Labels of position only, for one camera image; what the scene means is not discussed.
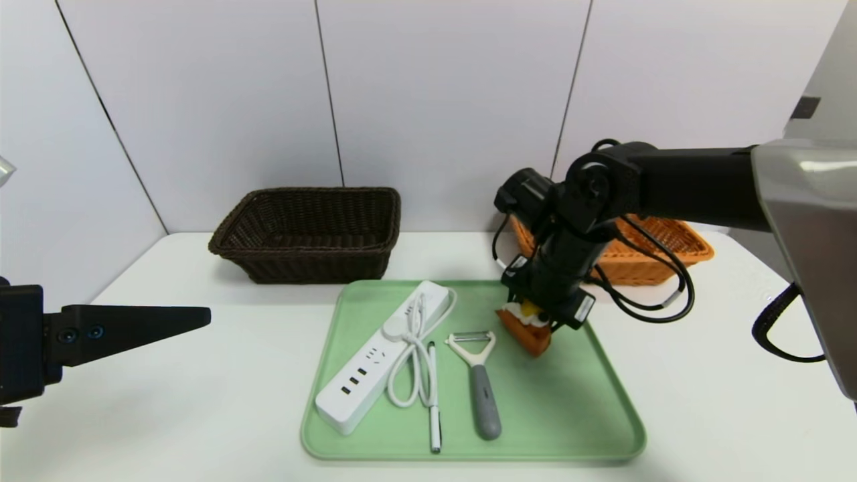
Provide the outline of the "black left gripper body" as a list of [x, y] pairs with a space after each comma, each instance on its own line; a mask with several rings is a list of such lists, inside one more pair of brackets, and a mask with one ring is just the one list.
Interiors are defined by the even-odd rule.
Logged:
[[40, 286], [1, 286], [1, 403], [3, 406], [41, 396], [44, 292]]

